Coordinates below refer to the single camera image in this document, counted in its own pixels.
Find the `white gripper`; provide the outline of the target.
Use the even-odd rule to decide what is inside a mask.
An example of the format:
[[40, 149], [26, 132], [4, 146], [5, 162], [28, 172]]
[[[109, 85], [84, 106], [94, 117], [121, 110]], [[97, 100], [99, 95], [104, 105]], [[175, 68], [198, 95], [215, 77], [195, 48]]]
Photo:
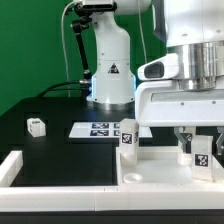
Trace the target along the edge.
[[179, 89], [178, 55], [167, 54], [138, 68], [142, 83], [135, 92], [135, 119], [140, 126], [175, 127], [182, 151], [191, 152], [191, 134], [184, 126], [216, 126], [216, 154], [224, 151], [224, 76], [216, 87], [203, 91]]

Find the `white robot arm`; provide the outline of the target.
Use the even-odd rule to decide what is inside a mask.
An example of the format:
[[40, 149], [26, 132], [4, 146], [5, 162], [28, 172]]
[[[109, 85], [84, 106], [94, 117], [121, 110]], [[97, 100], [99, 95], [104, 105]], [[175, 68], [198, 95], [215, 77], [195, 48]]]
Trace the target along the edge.
[[[224, 127], [224, 0], [74, 0], [74, 9], [96, 37], [91, 105], [133, 102], [142, 126]], [[132, 74], [130, 37], [114, 17], [147, 9], [166, 54]]]

